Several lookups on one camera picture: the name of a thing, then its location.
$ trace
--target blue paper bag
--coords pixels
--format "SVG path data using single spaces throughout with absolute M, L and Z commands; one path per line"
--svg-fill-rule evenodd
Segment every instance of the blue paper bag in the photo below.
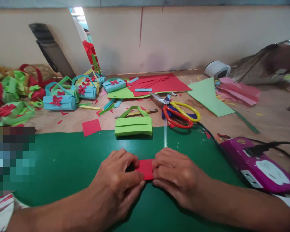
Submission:
M 54 85 L 59 87 L 58 90 L 50 91 Z M 45 87 L 46 96 L 43 97 L 44 108 L 47 110 L 76 110 L 77 98 L 74 95 L 75 90 L 66 90 L 56 82 L 49 83 Z
M 98 84 L 87 75 L 79 75 L 72 80 L 71 89 L 76 90 L 81 98 L 96 99 Z
M 126 87 L 126 82 L 120 78 L 111 78 L 103 83 L 103 87 L 107 93 Z

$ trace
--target red paper bow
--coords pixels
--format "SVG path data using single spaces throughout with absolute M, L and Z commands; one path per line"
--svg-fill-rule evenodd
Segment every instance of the red paper bow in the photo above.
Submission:
M 110 83 L 111 83 L 112 85 L 114 85 L 114 84 L 119 84 L 117 80 L 110 81 Z
M 79 94 L 85 94 L 85 91 L 86 91 L 85 89 L 86 89 L 86 88 L 87 88 L 86 86 L 83 87 L 83 86 L 80 85 L 80 86 L 78 87 L 78 93 L 79 93 Z
M 94 78 L 93 78 L 93 77 L 91 77 L 90 79 L 91 79 L 92 81 L 94 81 Z M 88 77 L 86 77 L 85 81 L 89 82 L 90 80 L 89 80 Z
M 53 96 L 53 102 L 51 102 L 51 105 L 56 105 L 56 106 L 60 106 L 60 101 L 61 101 L 62 97 L 57 97 L 56 95 Z
M 65 92 L 64 92 L 64 91 L 62 91 L 62 92 L 58 91 L 58 92 L 57 92 L 57 95 L 58 95 L 58 96 L 64 96 L 64 95 L 65 95 Z
M 13 104 L 5 105 L 5 106 L 1 107 L 0 108 L 0 116 L 2 116 L 2 117 L 8 116 L 11 113 L 12 109 L 15 109 L 15 108 L 16 108 L 16 106 Z

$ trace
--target white wall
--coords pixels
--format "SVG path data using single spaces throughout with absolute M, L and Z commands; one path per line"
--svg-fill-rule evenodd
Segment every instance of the white wall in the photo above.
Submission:
M 290 39 L 290 6 L 85 8 L 103 73 L 232 63 Z
M 46 64 L 30 23 L 45 23 L 75 74 L 91 68 L 69 9 L 0 10 L 0 65 L 19 68 L 24 63 Z

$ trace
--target table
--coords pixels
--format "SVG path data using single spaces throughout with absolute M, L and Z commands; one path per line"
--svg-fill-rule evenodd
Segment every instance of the table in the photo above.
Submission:
M 182 82 L 189 84 L 189 81 L 197 82 L 206 76 L 202 75 L 202 70 L 181 70 L 173 72 Z M 144 75 L 156 75 L 157 72 L 152 73 L 137 73 L 126 75 L 113 75 L 109 77 L 135 77 Z M 243 104 L 234 102 L 235 105 L 229 105 L 247 120 L 249 120 L 255 127 L 259 129 L 261 134 L 254 134 L 235 114 L 226 115 L 223 117 L 216 117 L 202 104 L 197 102 L 187 93 L 182 93 L 182 96 L 172 97 L 172 99 L 184 102 L 196 108 L 202 115 L 201 123 L 203 123 L 214 135 L 217 133 L 226 134 L 231 137 L 245 136 L 254 138 L 264 142 L 270 141 L 290 141 L 290 112 L 287 110 L 290 106 L 290 92 L 279 89 L 274 85 L 256 86 L 261 90 L 261 97 L 259 103 L 254 107 L 247 107 Z M 107 112 L 99 117 L 102 130 L 111 130 L 115 127 L 114 115 L 121 115 L 126 111 L 127 107 L 138 105 L 146 109 L 158 109 L 158 113 L 151 114 L 153 119 L 153 126 L 163 126 L 164 121 L 161 119 L 161 105 L 156 101 L 149 100 L 150 97 L 144 98 L 143 101 L 125 100 L 119 108 L 114 108 L 113 113 Z M 107 104 L 107 95 L 98 97 L 95 106 L 103 107 Z M 37 116 L 30 119 L 25 125 L 35 126 L 37 133 L 53 133 L 53 132 L 79 132 L 82 131 L 82 123 L 90 119 L 96 119 L 95 110 L 77 109 L 75 112 L 70 112 L 62 116 L 60 112 L 48 111 L 42 109 L 36 111 Z M 282 145 L 282 149 L 290 153 L 290 145 Z M 290 161 L 288 158 L 281 156 L 278 152 L 270 151 L 269 157 L 277 162 L 282 168 L 290 173 Z

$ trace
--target blue paper strip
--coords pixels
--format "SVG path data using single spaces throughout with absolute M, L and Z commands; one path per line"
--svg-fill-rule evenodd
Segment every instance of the blue paper strip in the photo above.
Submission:
M 152 89 L 135 89 L 135 91 L 152 91 Z
M 129 81 L 128 83 L 132 83 L 132 82 L 135 82 L 135 81 L 137 81 L 139 79 L 139 77 L 136 77 L 136 78 L 134 78 L 134 79 L 132 79 L 131 81 Z
M 124 98 L 118 99 L 118 102 L 115 104 L 115 108 L 118 108 L 118 106 L 123 102 Z
M 107 103 L 107 104 L 104 106 L 103 109 L 106 110 L 107 108 L 109 108 L 110 105 L 113 104 L 114 101 L 116 101 L 116 100 L 117 100 L 117 98 L 112 98 L 112 99 L 109 101 L 109 103 Z

